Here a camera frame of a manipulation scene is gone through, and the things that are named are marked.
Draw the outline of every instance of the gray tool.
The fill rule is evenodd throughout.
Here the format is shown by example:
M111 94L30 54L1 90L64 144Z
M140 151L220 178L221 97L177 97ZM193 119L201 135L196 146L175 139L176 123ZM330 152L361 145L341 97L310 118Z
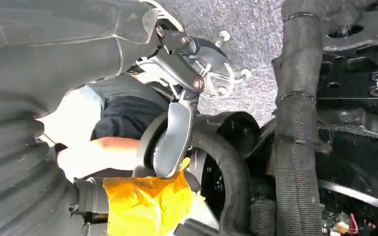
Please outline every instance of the gray tool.
M157 176L172 177L184 158L192 134L203 77L187 62L203 58L214 66L222 66L226 56L213 43L193 38L184 32L156 28L160 49L138 65L148 73L156 73L167 82L174 94L168 110L167 130L160 138L153 157Z

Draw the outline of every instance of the asphalt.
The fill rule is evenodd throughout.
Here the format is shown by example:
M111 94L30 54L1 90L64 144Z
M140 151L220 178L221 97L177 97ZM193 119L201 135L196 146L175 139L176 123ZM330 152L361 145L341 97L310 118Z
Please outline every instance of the asphalt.
M272 118L277 94L270 61L282 49L282 0L160 0L189 34L211 41L226 30L231 39L222 49L234 70L248 68L253 76L236 84L223 100L200 101L203 113L247 111L260 125Z

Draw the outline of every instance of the hose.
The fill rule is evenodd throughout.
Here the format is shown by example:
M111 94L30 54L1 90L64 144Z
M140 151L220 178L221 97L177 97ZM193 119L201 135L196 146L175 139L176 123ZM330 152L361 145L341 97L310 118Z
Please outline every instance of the hose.
M200 127L194 127L191 144L207 152L222 172L225 204L220 217L220 236L248 236L252 191L244 160L224 138Z
M276 202L260 197L251 205L250 231L258 236L276 235Z
M338 15L346 22L336 24L352 25L359 14L348 14L350 9L372 2L285 0L282 4L283 50L273 61L278 84L274 141L278 235L321 235L315 173L315 146L320 144L315 99L322 63L321 21Z

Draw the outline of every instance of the yellow glove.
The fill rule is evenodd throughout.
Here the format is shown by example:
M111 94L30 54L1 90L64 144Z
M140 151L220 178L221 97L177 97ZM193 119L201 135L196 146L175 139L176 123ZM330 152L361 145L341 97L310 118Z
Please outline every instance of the yellow glove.
M163 236L190 212L192 192L182 171L171 179L106 178L110 236Z

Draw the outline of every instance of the hand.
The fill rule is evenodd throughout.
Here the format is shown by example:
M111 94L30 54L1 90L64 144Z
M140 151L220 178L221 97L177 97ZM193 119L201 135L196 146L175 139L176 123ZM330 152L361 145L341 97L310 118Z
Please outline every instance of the hand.
M60 151L57 163L70 181L107 168L134 170L138 145L134 139L100 138Z

